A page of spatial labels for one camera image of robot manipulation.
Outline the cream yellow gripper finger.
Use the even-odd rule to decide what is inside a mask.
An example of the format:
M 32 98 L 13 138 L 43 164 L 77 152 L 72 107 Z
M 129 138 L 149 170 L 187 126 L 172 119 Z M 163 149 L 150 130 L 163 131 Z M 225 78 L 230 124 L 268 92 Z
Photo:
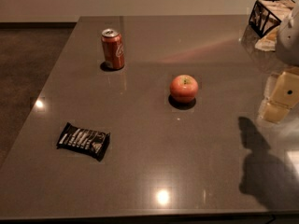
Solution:
M 260 117 L 263 120 L 272 123 L 280 123 L 290 110 L 280 105 L 271 104 L 267 100 L 263 100 L 260 106 Z

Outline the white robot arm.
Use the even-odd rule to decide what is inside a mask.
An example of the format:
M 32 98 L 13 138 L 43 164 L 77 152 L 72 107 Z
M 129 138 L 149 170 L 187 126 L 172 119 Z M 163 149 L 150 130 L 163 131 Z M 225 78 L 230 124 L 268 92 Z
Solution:
M 299 103 L 299 6 L 287 15 L 278 28 L 276 55 L 288 67 L 267 79 L 259 117 L 281 122 Z

